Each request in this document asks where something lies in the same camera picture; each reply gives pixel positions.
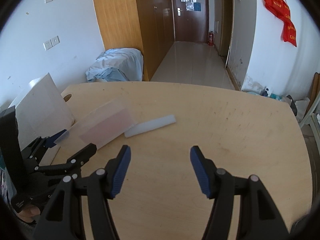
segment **blue cloth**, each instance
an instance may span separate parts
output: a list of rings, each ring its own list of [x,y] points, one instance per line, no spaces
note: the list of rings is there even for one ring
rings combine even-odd
[[[109,49],[86,72],[88,82],[142,81],[143,56],[138,49]]]

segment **tiled floor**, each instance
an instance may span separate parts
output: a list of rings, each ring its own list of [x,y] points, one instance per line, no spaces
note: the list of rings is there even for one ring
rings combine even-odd
[[[151,81],[235,90],[224,66],[214,47],[177,41],[165,56]]]

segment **fire extinguisher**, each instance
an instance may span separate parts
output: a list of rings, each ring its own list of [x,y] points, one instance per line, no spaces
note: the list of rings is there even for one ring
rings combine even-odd
[[[209,32],[209,46],[213,46],[214,32]]]

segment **red flag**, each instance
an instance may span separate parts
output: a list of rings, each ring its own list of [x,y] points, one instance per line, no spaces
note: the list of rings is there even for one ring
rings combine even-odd
[[[265,7],[284,22],[283,40],[297,47],[297,31],[291,21],[290,8],[284,0],[264,0]]]

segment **plastic bag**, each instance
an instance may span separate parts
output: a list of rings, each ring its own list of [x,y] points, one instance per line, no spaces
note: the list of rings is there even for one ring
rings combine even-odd
[[[300,122],[304,118],[309,102],[309,98],[305,98],[304,100],[298,100],[295,102],[298,111],[296,116],[298,122]]]

